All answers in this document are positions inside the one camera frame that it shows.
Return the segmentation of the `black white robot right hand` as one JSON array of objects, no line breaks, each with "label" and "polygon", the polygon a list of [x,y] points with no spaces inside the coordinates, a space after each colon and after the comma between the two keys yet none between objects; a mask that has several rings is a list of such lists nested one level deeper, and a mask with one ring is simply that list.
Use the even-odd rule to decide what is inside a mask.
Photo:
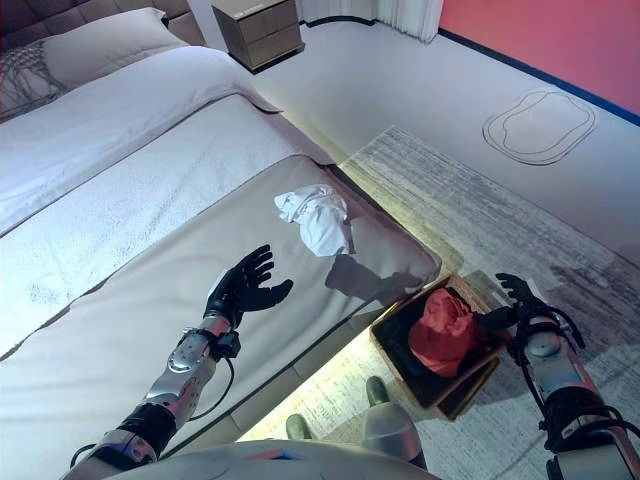
[{"label": "black white robot right hand", "polygon": [[495,277],[514,303],[486,314],[476,314],[474,321],[484,331],[505,330],[521,321],[550,312],[550,306],[533,294],[525,280],[508,273],[497,273]]}]

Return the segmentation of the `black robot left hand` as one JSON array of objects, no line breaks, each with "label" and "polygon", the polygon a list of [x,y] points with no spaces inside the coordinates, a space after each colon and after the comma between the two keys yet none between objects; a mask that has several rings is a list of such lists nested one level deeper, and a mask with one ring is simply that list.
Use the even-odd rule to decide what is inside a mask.
[{"label": "black robot left hand", "polygon": [[263,286],[275,266],[272,258],[271,246],[265,244],[229,269],[209,294],[203,317],[222,316],[235,329],[246,312],[267,310],[282,302],[294,282],[286,279],[273,287]]}]

